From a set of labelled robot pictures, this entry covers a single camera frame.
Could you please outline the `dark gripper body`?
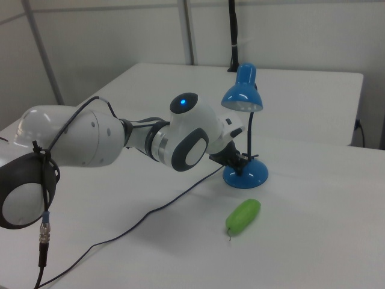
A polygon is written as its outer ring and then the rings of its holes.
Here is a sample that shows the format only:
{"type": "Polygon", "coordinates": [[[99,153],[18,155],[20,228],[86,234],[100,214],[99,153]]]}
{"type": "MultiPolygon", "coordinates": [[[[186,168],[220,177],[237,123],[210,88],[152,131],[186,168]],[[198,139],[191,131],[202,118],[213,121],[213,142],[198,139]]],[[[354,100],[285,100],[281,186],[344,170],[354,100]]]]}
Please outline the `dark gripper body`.
{"type": "Polygon", "coordinates": [[[220,152],[210,154],[209,159],[222,166],[236,167],[238,165],[238,150],[234,141],[230,141],[220,152]]]}

